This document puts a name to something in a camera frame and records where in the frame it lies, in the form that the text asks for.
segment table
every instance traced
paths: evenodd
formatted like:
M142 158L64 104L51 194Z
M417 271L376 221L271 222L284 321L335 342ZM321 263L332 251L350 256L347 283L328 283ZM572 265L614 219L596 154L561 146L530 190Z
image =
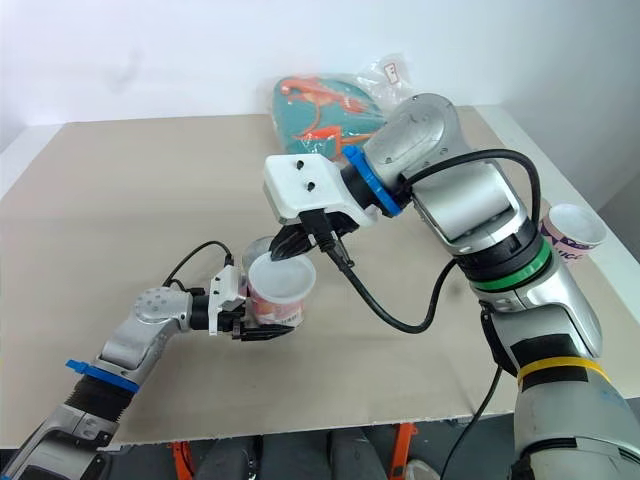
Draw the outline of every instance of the table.
M471 145L500 146L478 111L459 112ZM264 158L279 151L263 115L68 124L52 136L0 202L2 446L21 443L64 401L78 379L65 361L90 361L137 294L193 246L215 238L239 256L277 231L261 183ZM528 199L523 172L505 167ZM410 323L424 316L449 257L412 209L345 243L390 312ZM310 257L318 281L299 329L255 344L205 332L174 338L115 441L471 414L494 366L459 271L445 284L432 328L410 336L374 317L328 259ZM181 279L204 286L222 255L198 259ZM637 316L591 260L574 274L602 322L602 365L625 397L639 396ZM512 411L515 395L504 376L487 412Z

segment plastic cup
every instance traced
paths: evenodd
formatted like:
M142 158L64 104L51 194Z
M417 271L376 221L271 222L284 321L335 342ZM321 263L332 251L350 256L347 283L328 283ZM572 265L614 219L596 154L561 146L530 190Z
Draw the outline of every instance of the plastic cup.
M256 258L248 272L251 310L260 324L297 327L304 297L316 281L316 269L304 255L271 261L270 252Z
M577 262L607 236L605 224L598 215L571 204L551 207L540 222L540 232L565 263Z

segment teal plush toy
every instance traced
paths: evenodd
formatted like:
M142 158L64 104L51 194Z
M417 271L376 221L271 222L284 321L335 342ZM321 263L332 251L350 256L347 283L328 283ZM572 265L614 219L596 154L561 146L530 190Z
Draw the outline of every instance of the teal plush toy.
M360 88L320 77L280 80L272 115L287 153L320 153L330 159L344 146L362 145L384 124L382 112Z

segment blue ring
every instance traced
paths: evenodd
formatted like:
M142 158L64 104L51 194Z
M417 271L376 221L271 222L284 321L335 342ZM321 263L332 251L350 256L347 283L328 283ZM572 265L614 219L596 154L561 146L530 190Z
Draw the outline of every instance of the blue ring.
M133 393L137 393L137 391L140 390L140 385L138 385L137 383L133 383L131 380L119 377L118 375L107 372L106 370L91 366L87 362L67 360L67 363L65 363L65 365L73 369L76 373L89 375L90 377L97 378L98 380L110 383L111 385L115 385L116 387L124 388L125 390Z
M384 188L384 185L380 183L376 174L373 173L371 167L367 163L367 160L364 158L364 152L361 148L358 148L354 145L348 145L342 149L342 153L349 163L356 167L356 170L363 178L363 180L369 185L369 188L374 193L382 206L391 214L392 217L395 217L402 209L398 206L398 204L391 198L389 192Z

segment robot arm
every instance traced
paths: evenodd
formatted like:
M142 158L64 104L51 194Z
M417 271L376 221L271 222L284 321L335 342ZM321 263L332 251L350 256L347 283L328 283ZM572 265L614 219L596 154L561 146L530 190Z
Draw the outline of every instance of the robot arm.
M18 450L1 480L92 480L100 477L118 419L150 375L171 337L191 330L230 332L243 341L269 340L292 327L257 326L244 318L245 286L238 267L227 265L211 282L210 295L168 287L136 299L91 365L69 360L82 374L69 398Z
M265 192L284 224L272 258L318 245L385 319L340 238L375 223L378 211L393 217L413 202L478 297L495 361L518 378L512 478L637 478L640 427L595 362L602 349L595 313L537 230L539 181L530 161L511 151L471 152L453 105L437 95L405 101L362 149L343 152L342 170L319 155L267 159ZM527 168L532 219L500 157Z

